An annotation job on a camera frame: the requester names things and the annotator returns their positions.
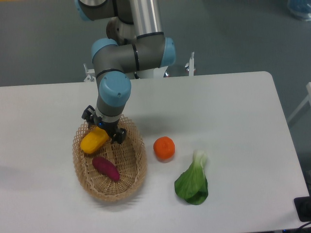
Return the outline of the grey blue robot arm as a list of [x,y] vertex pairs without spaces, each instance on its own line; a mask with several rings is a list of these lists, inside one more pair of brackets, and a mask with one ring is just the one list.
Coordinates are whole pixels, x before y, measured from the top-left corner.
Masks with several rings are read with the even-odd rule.
[[174,42],[164,35],[156,0],[77,0],[75,6],[84,20],[110,20],[106,38],[91,47],[98,99],[82,118],[122,143],[127,131],[118,122],[131,94],[128,74],[173,65]]

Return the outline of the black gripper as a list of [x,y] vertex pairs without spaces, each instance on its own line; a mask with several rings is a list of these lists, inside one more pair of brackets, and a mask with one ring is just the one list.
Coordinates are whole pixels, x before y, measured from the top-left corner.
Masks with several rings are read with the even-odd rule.
[[111,137],[111,143],[122,144],[126,138],[127,130],[124,128],[118,128],[119,120],[113,120],[112,122],[104,121],[101,116],[97,116],[95,109],[89,105],[82,113],[82,119],[88,123],[88,128],[91,126],[98,126],[107,132]]

